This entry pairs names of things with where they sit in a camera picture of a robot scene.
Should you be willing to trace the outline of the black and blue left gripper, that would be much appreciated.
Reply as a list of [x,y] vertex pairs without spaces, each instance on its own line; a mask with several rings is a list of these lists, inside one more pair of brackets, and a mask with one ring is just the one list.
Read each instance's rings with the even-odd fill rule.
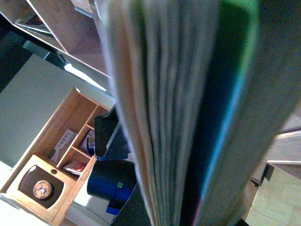
[[137,183],[135,165],[116,107],[94,119],[94,157],[96,162],[87,182],[87,193],[109,202],[106,212],[117,215]]

